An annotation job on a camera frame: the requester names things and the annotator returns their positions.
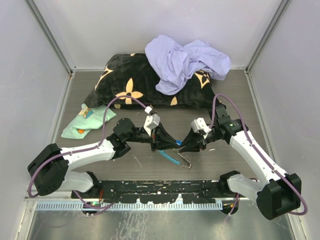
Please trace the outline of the mint green cartoon cloth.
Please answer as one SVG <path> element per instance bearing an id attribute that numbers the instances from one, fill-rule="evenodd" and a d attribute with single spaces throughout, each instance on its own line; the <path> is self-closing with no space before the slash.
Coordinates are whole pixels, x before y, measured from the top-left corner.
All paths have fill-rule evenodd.
<path id="1" fill-rule="evenodd" d="M 81 140 L 91 130 L 99 130 L 103 125 L 103 116 L 106 106 L 88 107 L 86 104 L 81 105 L 81 111 L 62 131 L 61 137 L 64 139 Z"/>

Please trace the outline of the black floral pillow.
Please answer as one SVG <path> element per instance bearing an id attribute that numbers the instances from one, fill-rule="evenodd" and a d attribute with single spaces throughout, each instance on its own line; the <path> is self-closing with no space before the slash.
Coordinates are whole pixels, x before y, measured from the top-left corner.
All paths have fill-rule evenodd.
<path id="1" fill-rule="evenodd" d="M 134 99 L 154 108 L 211 110 L 214 92 L 208 73 L 197 71 L 185 87 L 174 95 L 156 90 L 159 76 L 149 64 L 144 53 L 116 54 L 106 63 L 103 73 L 84 104 L 90 108 L 111 105 L 116 109 L 133 109 Z"/>

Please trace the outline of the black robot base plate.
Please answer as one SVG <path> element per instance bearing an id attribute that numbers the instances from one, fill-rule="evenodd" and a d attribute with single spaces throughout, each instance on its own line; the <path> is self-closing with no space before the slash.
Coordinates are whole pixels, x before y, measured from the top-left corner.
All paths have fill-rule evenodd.
<path id="1" fill-rule="evenodd" d="M 103 180 L 90 190 L 78 193 L 83 199 L 101 199 L 105 203 L 183 204 L 215 203 L 220 198 L 235 198 L 236 193 L 223 192 L 214 180 Z"/>

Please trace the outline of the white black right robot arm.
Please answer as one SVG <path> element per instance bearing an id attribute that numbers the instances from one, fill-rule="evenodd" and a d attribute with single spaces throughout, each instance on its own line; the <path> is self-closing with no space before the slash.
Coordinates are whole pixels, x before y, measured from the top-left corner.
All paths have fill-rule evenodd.
<path id="1" fill-rule="evenodd" d="M 191 122 L 179 151 L 200 152 L 208 144 L 223 140 L 244 158 L 257 177 L 254 181 L 236 170 L 221 175 L 218 187 L 223 196 L 240 194 L 250 199 L 268 220 L 300 208 L 300 177 L 279 167 L 255 141 L 248 127 L 240 119 L 232 120 L 223 105 L 217 106 L 213 114 L 213 126 L 203 118 Z"/>

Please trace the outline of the lavender crumpled cloth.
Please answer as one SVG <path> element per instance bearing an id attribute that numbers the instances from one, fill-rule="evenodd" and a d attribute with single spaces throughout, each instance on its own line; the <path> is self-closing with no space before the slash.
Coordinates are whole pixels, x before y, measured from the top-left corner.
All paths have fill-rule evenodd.
<path id="1" fill-rule="evenodd" d="M 144 51 L 159 77 L 155 89 L 168 96 L 183 89 L 195 72 L 204 71 L 212 79 L 222 81 L 231 69 L 228 55 L 199 39 L 182 46 L 166 35 L 159 35 Z"/>

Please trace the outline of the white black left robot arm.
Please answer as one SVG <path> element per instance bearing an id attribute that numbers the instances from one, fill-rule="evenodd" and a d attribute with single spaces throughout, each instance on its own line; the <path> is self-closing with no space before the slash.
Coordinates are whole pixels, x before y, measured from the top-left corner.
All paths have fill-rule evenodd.
<path id="1" fill-rule="evenodd" d="M 129 118 L 122 118 L 113 133 L 102 142 L 70 148 L 60 148 L 56 143 L 47 145 L 27 167 L 31 186 L 35 187 L 37 196 L 62 190 L 78 191 L 88 198 L 95 198 L 100 193 L 95 175 L 89 171 L 75 172 L 74 169 L 121 158 L 131 150 L 129 142 L 149 144 L 153 152 L 180 146 L 167 133 L 156 114 L 147 116 L 142 127 L 136 127 Z"/>

